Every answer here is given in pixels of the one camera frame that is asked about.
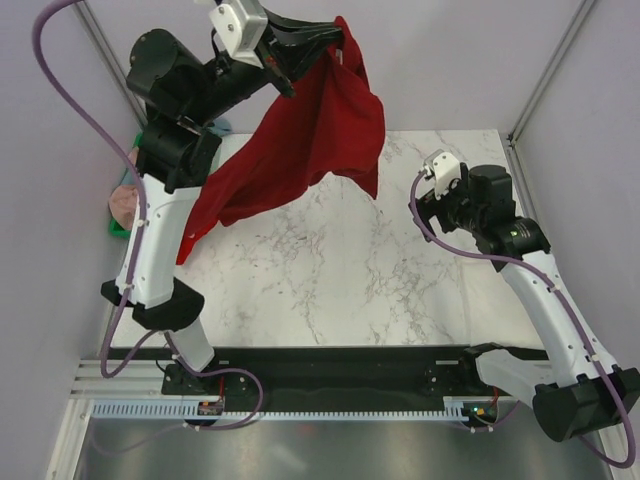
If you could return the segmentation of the dark red t shirt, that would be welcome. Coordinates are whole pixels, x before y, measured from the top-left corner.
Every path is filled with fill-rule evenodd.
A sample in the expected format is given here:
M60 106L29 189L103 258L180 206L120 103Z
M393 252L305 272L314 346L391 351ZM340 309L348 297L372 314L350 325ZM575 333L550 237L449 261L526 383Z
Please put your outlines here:
M377 197L384 108L371 92L346 20L338 16L334 23L342 41L295 83L294 97L274 101L248 142L208 177L187 221L177 264L217 224L230 226L288 204L328 173Z

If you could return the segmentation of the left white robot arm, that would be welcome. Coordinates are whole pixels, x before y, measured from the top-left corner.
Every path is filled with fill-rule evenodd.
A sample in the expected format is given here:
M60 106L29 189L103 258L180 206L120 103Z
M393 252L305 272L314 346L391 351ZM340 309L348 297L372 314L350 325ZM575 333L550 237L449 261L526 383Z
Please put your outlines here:
M173 34L153 29L130 53L127 86L142 98L147 124L138 144L134 229L118 276L102 296L151 332L162 332L186 367L185 382L208 393L219 369L199 316L203 295L174 275L186 223L221 139L213 121L271 84L292 97L300 80L343 33L332 22L285 18L260 7L221 4L211 37L223 46L201 62Z

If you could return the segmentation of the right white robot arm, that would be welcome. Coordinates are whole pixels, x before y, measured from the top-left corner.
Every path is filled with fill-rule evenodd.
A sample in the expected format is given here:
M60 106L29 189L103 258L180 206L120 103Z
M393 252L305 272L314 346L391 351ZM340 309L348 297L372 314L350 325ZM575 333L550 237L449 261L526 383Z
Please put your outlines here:
M491 386L511 395L533 410L556 442L621 425L633 449L629 413L639 399L639 372L619 365L565 292L541 227L516 212L507 170L468 167L441 152L417 179L433 183L424 195L410 191L409 208L425 240L489 261L524 307L550 362L538 367L496 343L481 344L464 353L460 386L473 394Z

